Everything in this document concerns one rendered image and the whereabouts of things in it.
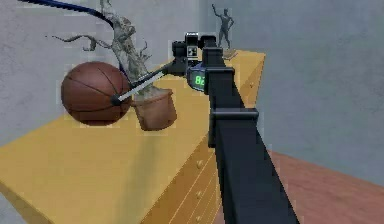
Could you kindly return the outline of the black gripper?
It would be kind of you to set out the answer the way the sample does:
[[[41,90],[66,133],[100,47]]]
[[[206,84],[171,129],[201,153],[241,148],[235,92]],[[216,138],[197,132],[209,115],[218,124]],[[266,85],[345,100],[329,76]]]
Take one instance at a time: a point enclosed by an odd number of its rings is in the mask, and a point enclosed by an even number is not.
[[[134,82],[131,85],[131,90],[122,94],[112,95],[110,98],[111,104],[113,106],[120,106],[126,99],[144,89],[149,84],[152,84],[159,78],[163,77],[166,71],[171,75],[184,76],[187,67],[186,43],[184,41],[174,41],[172,43],[172,54],[174,59],[172,60],[169,67],[168,65],[164,65],[155,71],[149,72],[146,76]]]

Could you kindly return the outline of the brown basketball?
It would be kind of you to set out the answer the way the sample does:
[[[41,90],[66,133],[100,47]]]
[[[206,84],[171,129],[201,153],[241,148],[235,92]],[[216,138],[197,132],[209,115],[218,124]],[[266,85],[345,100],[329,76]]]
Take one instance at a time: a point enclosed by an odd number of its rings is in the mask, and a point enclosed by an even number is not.
[[[61,83],[61,101],[76,121],[90,126],[106,126],[120,120],[130,109],[132,99],[120,105],[111,101],[115,95],[130,90],[125,75],[115,66],[91,61],[71,69]]]

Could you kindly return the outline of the yellow wooden chest of drawers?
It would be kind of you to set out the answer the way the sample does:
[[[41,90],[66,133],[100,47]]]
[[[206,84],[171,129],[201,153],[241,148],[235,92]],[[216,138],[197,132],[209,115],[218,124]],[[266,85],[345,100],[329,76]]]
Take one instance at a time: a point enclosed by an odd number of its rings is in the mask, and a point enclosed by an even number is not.
[[[144,132],[133,111],[105,127],[64,115],[0,147],[0,194],[27,224],[213,224],[209,99],[178,77],[157,84],[173,92],[172,126]]]

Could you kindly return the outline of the bare tree in brown pot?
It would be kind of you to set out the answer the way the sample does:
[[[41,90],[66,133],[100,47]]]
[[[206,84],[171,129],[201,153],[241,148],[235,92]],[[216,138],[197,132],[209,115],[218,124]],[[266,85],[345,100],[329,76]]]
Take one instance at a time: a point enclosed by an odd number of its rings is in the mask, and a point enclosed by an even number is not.
[[[88,36],[93,51],[97,46],[109,49],[115,55],[118,68],[127,78],[130,86],[149,71],[145,65],[148,56],[143,50],[135,48],[132,36],[136,33],[131,21],[119,15],[113,8],[110,0],[99,0],[100,12],[113,22],[113,39],[106,43],[93,36]],[[158,131],[169,127],[177,119],[173,105],[172,91],[149,84],[144,89],[129,97],[132,99],[130,109],[134,109],[144,131]]]

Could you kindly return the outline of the black digital alarm clock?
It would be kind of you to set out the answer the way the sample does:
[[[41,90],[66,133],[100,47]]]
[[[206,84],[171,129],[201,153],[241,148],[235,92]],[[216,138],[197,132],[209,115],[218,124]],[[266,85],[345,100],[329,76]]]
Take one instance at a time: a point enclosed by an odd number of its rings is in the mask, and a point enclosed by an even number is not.
[[[192,89],[203,92],[205,87],[205,68],[201,63],[189,67],[187,69],[186,79]]]

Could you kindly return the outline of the grey human figure statue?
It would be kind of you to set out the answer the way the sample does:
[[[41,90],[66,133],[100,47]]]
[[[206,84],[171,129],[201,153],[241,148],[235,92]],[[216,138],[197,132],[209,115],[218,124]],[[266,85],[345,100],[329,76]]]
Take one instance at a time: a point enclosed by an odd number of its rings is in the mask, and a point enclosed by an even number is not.
[[[222,14],[219,14],[216,10],[216,6],[212,4],[212,10],[214,15],[221,20],[217,46],[221,47],[222,40],[226,41],[227,49],[223,51],[223,57],[225,60],[230,60],[236,54],[236,50],[231,48],[231,41],[229,40],[229,31],[234,24],[234,20],[229,15],[229,10],[227,8],[223,10]]]

